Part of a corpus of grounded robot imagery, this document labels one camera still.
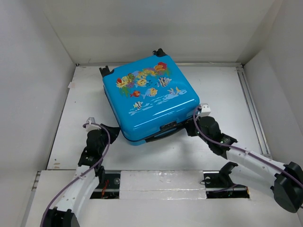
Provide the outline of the blue kids suitcase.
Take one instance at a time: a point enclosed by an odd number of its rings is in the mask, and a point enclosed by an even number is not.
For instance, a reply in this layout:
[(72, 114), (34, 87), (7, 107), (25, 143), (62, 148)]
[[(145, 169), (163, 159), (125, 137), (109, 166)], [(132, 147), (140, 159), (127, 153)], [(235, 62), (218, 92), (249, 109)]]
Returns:
[(99, 71), (121, 132), (135, 145), (173, 134), (193, 117), (200, 103), (182, 71), (161, 48), (150, 57)]

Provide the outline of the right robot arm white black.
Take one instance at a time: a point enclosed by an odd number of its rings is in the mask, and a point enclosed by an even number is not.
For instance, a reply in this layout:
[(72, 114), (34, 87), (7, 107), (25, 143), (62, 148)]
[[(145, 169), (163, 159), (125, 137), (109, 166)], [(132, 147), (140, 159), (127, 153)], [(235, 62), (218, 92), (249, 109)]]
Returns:
[(237, 147), (237, 140), (222, 133), (218, 122), (210, 116), (193, 116), (184, 126), (188, 136), (198, 136), (214, 154), (228, 160), (219, 171), (222, 185), (254, 188), (291, 213), (303, 207), (303, 170), (297, 163), (284, 164)]

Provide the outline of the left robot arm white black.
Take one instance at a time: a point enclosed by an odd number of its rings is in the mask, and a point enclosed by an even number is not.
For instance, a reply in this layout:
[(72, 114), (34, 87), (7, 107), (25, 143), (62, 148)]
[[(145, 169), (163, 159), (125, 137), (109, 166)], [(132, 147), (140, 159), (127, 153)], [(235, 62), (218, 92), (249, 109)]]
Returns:
[(120, 128), (87, 122), (86, 146), (79, 158), (73, 179), (47, 205), (41, 227), (79, 227), (80, 212), (94, 190), (105, 183), (102, 161)]

